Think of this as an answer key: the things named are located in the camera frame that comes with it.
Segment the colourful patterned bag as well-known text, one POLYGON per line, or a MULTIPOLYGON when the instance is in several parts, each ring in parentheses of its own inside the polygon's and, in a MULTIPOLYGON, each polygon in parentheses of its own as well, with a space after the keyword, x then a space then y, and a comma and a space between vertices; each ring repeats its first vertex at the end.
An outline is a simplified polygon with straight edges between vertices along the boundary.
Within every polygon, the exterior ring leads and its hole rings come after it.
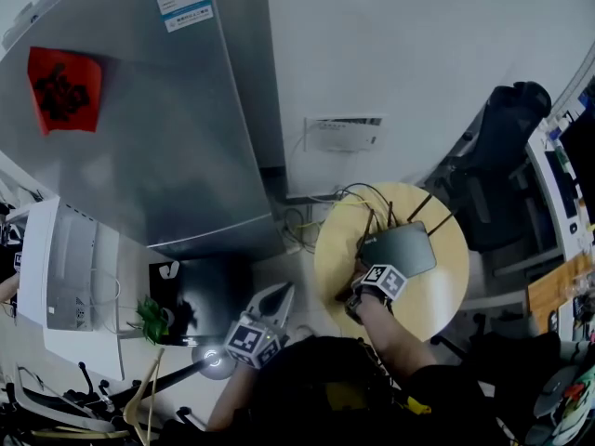
POLYGON ((595 366, 581 374, 564 392, 557 423, 552 433, 552 446, 565 446, 574 439, 586 423, 595 401, 595 366))

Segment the black monitor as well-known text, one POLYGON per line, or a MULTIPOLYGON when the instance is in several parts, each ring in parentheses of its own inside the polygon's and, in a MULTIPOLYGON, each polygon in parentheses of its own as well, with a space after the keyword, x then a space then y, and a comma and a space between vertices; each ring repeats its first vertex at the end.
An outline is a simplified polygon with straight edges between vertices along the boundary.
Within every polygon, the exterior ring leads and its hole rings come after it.
POLYGON ((585 110, 561 135, 591 224, 595 224, 595 109, 585 110))

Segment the grey round cap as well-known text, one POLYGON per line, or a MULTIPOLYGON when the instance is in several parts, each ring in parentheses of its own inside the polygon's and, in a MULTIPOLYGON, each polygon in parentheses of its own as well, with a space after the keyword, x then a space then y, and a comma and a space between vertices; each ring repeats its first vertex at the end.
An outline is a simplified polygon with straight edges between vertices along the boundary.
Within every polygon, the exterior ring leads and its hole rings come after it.
POLYGON ((576 365, 564 366, 546 382, 537 396, 533 410, 534 417, 549 415, 558 408, 564 391, 572 385, 577 371, 576 365))

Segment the red paper decoration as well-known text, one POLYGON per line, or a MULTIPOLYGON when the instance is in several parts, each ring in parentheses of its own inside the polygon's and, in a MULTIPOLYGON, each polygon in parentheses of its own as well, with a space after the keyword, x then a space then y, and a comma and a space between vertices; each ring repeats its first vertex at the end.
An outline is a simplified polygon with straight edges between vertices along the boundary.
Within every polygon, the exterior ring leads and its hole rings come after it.
POLYGON ((27 76, 42 134, 94 133, 99 120, 102 70, 92 58, 33 46, 27 76))

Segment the person's right forearm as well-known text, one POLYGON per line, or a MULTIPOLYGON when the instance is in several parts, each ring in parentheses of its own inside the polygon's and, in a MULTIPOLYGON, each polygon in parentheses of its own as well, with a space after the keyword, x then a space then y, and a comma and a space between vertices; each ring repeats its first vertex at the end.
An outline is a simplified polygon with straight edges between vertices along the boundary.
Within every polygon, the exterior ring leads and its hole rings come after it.
POLYGON ((362 294, 356 314, 381 362, 398 382, 437 364, 428 346, 407 331, 376 297, 362 294))

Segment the green potted plant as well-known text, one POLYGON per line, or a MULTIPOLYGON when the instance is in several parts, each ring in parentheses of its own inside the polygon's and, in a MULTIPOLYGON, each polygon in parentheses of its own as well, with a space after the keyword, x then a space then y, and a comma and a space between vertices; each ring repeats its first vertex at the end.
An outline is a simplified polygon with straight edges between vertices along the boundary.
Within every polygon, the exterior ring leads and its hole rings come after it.
POLYGON ((142 336, 153 345, 161 344, 169 335, 168 318, 164 308, 154 299, 146 296, 136 307, 139 321, 127 325, 142 333, 142 336))

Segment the black coat rack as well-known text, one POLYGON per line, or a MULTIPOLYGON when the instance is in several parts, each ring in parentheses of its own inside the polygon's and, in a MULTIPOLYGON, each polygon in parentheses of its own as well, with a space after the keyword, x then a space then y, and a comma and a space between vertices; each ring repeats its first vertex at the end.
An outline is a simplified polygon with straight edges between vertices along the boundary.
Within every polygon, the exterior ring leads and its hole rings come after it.
MULTIPOLYGON (((221 346, 195 346, 195 347, 164 347, 159 377, 156 381, 155 395, 176 388, 186 379, 196 375, 204 377, 210 382, 222 382, 231 377, 235 370, 236 362, 226 353, 221 346)), ((99 392, 89 391, 87 393, 75 390, 65 392, 65 398, 81 408, 85 407, 90 411, 104 417, 122 415, 126 404, 137 392, 141 381, 149 371, 154 357, 143 366, 143 375, 135 379, 131 386, 123 389, 120 386, 112 387, 108 381, 98 384, 99 392)), ((149 399, 150 393, 143 395, 143 400, 149 399)))

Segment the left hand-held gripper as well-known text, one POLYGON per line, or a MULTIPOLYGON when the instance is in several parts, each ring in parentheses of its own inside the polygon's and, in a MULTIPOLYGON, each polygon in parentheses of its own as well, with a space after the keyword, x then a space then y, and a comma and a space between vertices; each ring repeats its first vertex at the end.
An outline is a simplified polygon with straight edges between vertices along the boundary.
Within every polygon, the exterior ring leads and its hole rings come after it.
POLYGON ((292 282, 281 282, 257 292, 246 311, 231 328, 224 347, 235 361, 261 369, 283 349, 287 325, 295 297, 292 282))

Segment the silver refrigerator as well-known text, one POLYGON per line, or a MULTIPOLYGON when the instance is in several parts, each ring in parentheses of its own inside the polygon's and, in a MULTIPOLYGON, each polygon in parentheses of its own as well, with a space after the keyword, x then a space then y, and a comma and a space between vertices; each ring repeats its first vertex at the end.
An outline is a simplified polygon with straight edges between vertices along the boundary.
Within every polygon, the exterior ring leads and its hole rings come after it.
POLYGON ((0 161, 165 256, 275 256, 283 242, 214 17, 169 33, 156 0, 0 0, 0 161), (42 134, 30 48, 102 70, 94 133, 42 134))

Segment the white cabinet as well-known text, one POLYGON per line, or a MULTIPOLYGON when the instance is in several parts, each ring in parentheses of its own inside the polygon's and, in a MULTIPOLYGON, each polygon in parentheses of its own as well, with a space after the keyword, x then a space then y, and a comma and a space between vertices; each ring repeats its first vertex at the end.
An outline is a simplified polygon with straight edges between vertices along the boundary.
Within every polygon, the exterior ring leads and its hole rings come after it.
POLYGON ((20 328, 66 374, 79 362, 111 381, 141 377, 152 347, 131 329, 150 292, 149 266, 166 260, 62 202, 33 203, 14 215, 24 227, 20 328))

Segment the brown cloth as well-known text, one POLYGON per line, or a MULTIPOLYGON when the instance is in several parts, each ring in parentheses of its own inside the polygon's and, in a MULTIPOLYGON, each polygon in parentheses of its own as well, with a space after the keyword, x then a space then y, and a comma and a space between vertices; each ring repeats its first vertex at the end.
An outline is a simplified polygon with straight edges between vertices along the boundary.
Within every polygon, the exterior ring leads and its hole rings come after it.
POLYGON ((335 295, 335 300, 340 303, 346 303, 354 294, 356 288, 361 283, 361 279, 366 275, 368 270, 369 267, 360 258, 357 258, 354 263, 354 272, 339 293, 335 295))

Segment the black office chair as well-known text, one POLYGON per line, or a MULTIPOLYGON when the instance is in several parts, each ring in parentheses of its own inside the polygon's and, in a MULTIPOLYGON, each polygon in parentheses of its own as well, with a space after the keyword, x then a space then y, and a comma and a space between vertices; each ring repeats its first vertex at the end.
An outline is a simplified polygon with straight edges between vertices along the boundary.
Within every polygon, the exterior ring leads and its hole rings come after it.
POLYGON ((178 408, 176 416, 185 425, 193 426, 201 431, 207 431, 206 423, 194 414, 190 407, 182 406, 178 408))
POLYGON ((434 182, 445 191, 471 251, 494 251, 525 235, 526 205, 511 174, 550 109, 548 91, 536 82, 496 87, 484 106, 475 145, 452 158, 447 173, 434 182))

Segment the person's left forearm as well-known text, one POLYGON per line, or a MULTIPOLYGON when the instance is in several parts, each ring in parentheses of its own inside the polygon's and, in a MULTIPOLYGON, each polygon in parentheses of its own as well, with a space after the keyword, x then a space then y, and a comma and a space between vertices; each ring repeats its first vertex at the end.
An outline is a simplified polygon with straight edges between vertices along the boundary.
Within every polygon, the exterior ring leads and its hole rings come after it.
POLYGON ((236 411, 249 403, 257 377, 257 369, 243 363, 236 366, 210 414, 207 431, 222 431, 231 426, 236 411))

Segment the round wooden side table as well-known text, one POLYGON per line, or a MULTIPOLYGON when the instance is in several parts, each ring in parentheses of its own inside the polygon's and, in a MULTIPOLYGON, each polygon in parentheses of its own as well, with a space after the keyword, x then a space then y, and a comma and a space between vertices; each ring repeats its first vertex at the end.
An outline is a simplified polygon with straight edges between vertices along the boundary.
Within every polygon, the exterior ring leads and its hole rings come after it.
MULTIPOLYGON (((365 229, 374 233, 407 223, 428 194, 402 182, 355 183, 338 191, 338 202, 327 214, 317 238, 313 267, 319 299, 343 335, 366 337, 364 328, 335 300, 354 272, 358 242, 365 229)), ((413 220, 422 221, 430 231, 449 213, 447 206, 433 196, 413 220)), ((392 303, 395 318, 422 341, 438 334, 454 318, 469 283, 469 249, 454 215, 430 241, 437 266, 410 279, 392 303)))

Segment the person's black shirt torso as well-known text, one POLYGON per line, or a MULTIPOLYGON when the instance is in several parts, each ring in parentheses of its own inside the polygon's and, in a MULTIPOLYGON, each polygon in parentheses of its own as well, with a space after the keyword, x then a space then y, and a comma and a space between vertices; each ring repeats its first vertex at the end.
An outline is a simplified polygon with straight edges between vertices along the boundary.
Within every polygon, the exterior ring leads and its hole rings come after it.
POLYGON ((550 430, 519 389, 488 398, 461 366, 425 366, 393 388, 356 339, 310 336, 233 379, 234 405, 204 429, 166 424, 161 446, 507 446, 550 430))

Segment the orange wooden desk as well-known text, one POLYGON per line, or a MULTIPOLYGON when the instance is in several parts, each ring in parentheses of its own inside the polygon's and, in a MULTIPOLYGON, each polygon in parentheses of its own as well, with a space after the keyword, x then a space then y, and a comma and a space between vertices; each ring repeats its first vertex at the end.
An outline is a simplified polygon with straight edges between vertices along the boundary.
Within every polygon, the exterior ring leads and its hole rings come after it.
POLYGON ((591 256, 579 254, 528 286, 529 312, 540 335, 548 331, 549 315, 568 300, 568 288, 575 278, 587 274, 595 264, 591 256))

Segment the black keyboard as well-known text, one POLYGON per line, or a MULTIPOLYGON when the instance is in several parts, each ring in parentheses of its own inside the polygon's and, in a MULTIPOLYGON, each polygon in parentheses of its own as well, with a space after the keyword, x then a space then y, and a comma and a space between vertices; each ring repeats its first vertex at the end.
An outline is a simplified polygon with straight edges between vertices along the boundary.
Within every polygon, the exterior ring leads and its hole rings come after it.
POLYGON ((578 199, 578 193, 576 191, 575 181, 572 176, 565 171, 563 164, 555 151, 546 151, 545 155, 560 192, 564 212, 568 218, 572 218, 577 215, 575 201, 578 199))

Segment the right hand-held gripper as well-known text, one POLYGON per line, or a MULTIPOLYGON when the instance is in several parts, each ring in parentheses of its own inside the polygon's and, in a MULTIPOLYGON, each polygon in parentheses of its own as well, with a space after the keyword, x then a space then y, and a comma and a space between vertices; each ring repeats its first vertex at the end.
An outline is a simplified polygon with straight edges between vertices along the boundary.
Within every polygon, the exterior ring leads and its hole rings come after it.
POLYGON ((378 289, 389 300, 396 300, 407 285, 407 278, 393 265, 373 265, 361 280, 361 285, 378 289))

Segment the white desk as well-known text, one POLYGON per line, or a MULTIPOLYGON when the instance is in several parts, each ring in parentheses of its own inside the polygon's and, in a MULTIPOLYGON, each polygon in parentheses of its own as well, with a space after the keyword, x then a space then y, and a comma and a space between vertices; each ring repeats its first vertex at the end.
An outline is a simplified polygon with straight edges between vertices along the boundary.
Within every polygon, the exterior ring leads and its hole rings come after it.
POLYGON ((534 220, 540 255, 531 258, 530 263, 534 265, 559 256, 568 261, 581 253, 591 256, 591 260, 595 262, 595 225, 589 222, 582 192, 575 179, 575 171, 569 160, 565 158, 566 153, 561 142, 549 136, 551 131, 548 121, 542 120, 525 146, 538 186, 538 190, 533 194, 533 200, 542 200, 544 203, 542 208, 536 210, 534 220), (564 212, 562 198, 545 155, 546 151, 557 153, 565 171, 575 181, 578 193, 578 199, 575 201, 577 215, 572 218, 568 218, 564 212), (578 230, 575 234, 570 233, 571 223, 577 224, 578 230))

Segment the black router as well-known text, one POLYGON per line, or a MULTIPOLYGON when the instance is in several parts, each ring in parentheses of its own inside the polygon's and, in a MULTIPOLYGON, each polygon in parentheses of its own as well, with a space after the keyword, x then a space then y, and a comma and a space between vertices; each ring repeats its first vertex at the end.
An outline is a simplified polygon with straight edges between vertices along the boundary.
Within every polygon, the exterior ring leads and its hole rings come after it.
POLYGON ((432 199, 433 196, 429 193, 407 218, 406 224, 395 225, 373 234, 366 230, 360 240, 356 257, 367 267, 390 264, 407 279, 434 269, 437 261, 430 237, 449 221, 453 214, 449 213, 432 230, 427 231, 422 221, 414 221, 413 218, 432 199))

